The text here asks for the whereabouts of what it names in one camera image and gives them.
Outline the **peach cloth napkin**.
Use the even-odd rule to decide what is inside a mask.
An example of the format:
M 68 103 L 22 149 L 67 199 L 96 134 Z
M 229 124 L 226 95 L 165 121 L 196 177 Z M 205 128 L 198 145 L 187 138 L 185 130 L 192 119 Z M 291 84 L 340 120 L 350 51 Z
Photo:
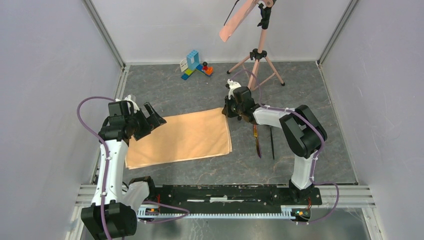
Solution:
M 167 116 L 164 125 L 140 140 L 130 140 L 125 166 L 132 170 L 229 154 L 232 141 L 222 110 Z

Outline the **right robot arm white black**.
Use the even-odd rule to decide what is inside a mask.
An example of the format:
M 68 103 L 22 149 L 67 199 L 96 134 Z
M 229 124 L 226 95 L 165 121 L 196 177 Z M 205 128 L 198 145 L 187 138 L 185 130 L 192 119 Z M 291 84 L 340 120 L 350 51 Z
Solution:
M 302 204 L 315 185 L 314 170 L 327 133 L 307 105 L 297 108 L 277 108 L 255 103 L 250 89 L 237 82 L 227 83 L 228 95 L 222 114 L 244 120 L 255 127 L 275 127 L 284 133 L 294 153 L 294 169 L 289 180 L 289 199 Z

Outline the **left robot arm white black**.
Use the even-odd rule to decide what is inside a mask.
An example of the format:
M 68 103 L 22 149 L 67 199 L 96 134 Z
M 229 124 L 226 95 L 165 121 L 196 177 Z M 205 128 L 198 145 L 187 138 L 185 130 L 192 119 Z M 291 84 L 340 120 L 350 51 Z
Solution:
M 151 204 L 157 198 L 157 190 L 146 178 L 129 183 L 127 192 L 122 190 L 130 139 L 138 141 L 166 124 L 149 102 L 144 107 L 148 116 L 129 98 L 110 99 L 109 115 L 94 134 L 100 142 L 99 179 L 90 206 L 81 210 L 81 220 L 95 240 L 133 236 L 141 203 Z

